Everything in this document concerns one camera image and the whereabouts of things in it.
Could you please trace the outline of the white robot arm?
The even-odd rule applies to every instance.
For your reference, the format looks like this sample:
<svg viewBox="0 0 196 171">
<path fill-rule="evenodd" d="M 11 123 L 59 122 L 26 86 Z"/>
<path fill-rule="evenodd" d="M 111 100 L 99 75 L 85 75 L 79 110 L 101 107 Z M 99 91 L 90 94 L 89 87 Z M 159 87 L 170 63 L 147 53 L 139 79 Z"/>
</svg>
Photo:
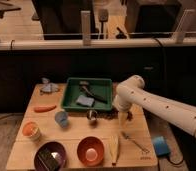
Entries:
<svg viewBox="0 0 196 171">
<path fill-rule="evenodd" d="M 117 85 L 113 103 L 118 110 L 119 124 L 124 124 L 127 113 L 136 104 L 196 138 L 196 107 L 149 93 L 144 86 L 139 75 Z"/>
</svg>

